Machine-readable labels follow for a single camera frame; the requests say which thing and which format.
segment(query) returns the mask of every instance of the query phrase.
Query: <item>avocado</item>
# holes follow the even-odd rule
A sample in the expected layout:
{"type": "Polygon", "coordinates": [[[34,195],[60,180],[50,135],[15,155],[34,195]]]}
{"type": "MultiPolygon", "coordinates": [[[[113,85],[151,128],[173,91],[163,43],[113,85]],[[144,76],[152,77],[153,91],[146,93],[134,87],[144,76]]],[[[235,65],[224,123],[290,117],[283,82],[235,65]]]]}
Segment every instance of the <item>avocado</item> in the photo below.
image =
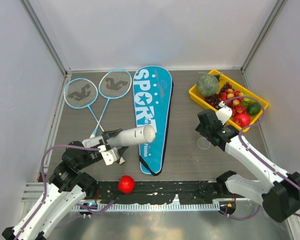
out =
{"type": "Polygon", "coordinates": [[[249,106],[246,108],[246,113],[249,114],[250,116],[256,115],[260,111],[261,111],[261,106],[257,102],[249,104],[249,106]]]}

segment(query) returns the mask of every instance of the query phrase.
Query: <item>racket cover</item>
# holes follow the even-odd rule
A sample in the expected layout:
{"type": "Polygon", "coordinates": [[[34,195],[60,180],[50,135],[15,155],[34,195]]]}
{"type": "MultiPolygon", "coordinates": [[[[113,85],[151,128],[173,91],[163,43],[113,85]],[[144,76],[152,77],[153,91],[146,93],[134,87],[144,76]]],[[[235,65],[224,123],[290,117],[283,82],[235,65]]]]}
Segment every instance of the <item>racket cover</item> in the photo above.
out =
{"type": "Polygon", "coordinates": [[[133,77],[136,126],[155,129],[154,142],[139,145],[140,168],[147,175],[159,175],[164,165],[172,92],[172,77],[161,66],[142,67],[133,77]]]}

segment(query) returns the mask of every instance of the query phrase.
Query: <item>metal table surface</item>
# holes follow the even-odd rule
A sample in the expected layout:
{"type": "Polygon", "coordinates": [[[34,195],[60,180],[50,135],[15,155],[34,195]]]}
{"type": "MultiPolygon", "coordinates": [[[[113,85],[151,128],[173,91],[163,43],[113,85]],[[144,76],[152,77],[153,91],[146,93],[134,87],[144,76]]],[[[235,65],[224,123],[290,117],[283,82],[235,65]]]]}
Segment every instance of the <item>metal table surface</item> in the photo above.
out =
{"type": "MultiPolygon", "coordinates": [[[[238,201],[235,215],[256,210],[238,201]]],[[[108,212],[92,218],[69,213],[48,240],[290,240],[289,226],[271,220],[262,210],[254,218],[238,221],[216,211],[108,212]]]]}
{"type": "MultiPolygon", "coordinates": [[[[223,70],[224,74],[245,85],[239,70],[223,70]]],[[[138,160],[138,148],[130,147],[124,154],[122,166],[105,166],[99,162],[84,169],[96,180],[117,181],[122,175],[130,175],[137,181],[215,180],[220,174],[233,170],[240,175],[255,177],[236,159],[216,147],[202,150],[198,147],[197,113],[202,108],[193,102],[188,90],[196,83],[199,71],[171,71],[174,82],[169,132],[162,173],[152,177],[143,174],[138,160]]],[[[97,86],[104,72],[77,72],[72,78],[87,78],[97,86]]],[[[101,115],[106,99],[99,95],[92,109],[101,115]]],[[[130,91],[119,100],[110,101],[101,122],[105,130],[129,129],[136,126],[133,93],[130,91]]],[[[88,109],[63,108],[55,144],[66,144],[88,138],[96,121],[88,109]]],[[[246,134],[248,141],[266,155],[258,128],[246,134]]],[[[48,168],[48,177],[60,163],[64,149],[55,149],[48,168]]],[[[252,214],[256,206],[239,201],[236,216],[252,214]]],[[[67,223],[78,213],[69,213],[60,224],[67,223]]],[[[212,211],[164,211],[164,212],[106,212],[91,219],[77,219],[64,227],[56,228],[48,240],[289,240],[293,239],[287,222],[277,223],[262,210],[247,221],[226,218],[212,211]]]]}
{"type": "MultiPolygon", "coordinates": [[[[225,75],[238,83],[245,85],[240,70],[223,70],[225,75]]],[[[113,164],[106,166],[99,162],[84,169],[99,181],[117,181],[122,175],[130,175],[136,181],[178,181],[178,180],[215,180],[220,174],[233,170],[248,179],[255,177],[235,158],[217,147],[207,150],[198,147],[200,135],[195,131],[199,120],[197,113],[203,110],[192,101],[189,89],[197,82],[199,71],[171,71],[174,82],[170,110],[169,130],[163,170],[155,178],[145,175],[140,170],[138,147],[132,146],[124,153],[126,163],[122,166],[113,164]]],[[[87,78],[99,85],[104,72],[78,72],[72,74],[72,79],[87,78]]],[[[96,116],[100,116],[106,104],[106,99],[100,94],[91,105],[96,116]]],[[[111,100],[102,118],[101,125],[106,130],[130,129],[136,127],[132,90],[123,98],[111,100]]],[[[58,127],[55,145],[67,144],[72,141],[82,141],[90,136],[97,123],[87,109],[73,109],[64,105],[58,127]]],[[[244,134],[247,140],[261,153],[266,155],[265,146],[257,127],[244,134]]],[[[53,150],[48,167],[49,177],[54,168],[61,162],[62,148],[53,150]]]]}

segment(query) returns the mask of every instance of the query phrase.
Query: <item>white tube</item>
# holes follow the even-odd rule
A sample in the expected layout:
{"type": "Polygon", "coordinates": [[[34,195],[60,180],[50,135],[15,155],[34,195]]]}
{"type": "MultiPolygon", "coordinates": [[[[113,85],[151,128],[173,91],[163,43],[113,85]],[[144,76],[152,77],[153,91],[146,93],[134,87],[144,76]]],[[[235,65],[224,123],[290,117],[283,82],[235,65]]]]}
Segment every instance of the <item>white tube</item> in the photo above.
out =
{"type": "MultiPolygon", "coordinates": [[[[144,125],[136,128],[121,131],[117,136],[107,140],[111,148],[130,147],[140,144],[152,143],[155,140],[156,132],[151,125],[144,125]]],[[[99,144],[102,136],[88,138],[82,141],[86,148],[91,148],[99,144]]]]}

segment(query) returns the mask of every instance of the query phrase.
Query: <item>green fruit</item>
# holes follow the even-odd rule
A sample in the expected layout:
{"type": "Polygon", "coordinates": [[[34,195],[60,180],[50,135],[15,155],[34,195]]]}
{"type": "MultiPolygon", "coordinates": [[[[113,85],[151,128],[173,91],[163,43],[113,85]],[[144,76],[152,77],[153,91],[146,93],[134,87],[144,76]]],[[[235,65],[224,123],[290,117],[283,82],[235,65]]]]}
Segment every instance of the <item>green fruit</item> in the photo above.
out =
{"type": "Polygon", "coordinates": [[[240,105],[241,105],[242,107],[247,107],[247,106],[250,105],[251,103],[252,103],[252,99],[246,98],[246,97],[245,97],[244,99],[242,99],[240,105]]]}
{"type": "Polygon", "coordinates": [[[246,108],[246,113],[249,114],[250,116],[256,115],[261,111],[261,106],[259,103],[254,102],[251,103],[247,108],[246,108]]]}
{"type": "Polygon", "coordinates": [[[219,89],[218,79],[210,74],[202,75],[196,83],[198,92],[204,97],[210,97],[217,93],[219,89]]]}

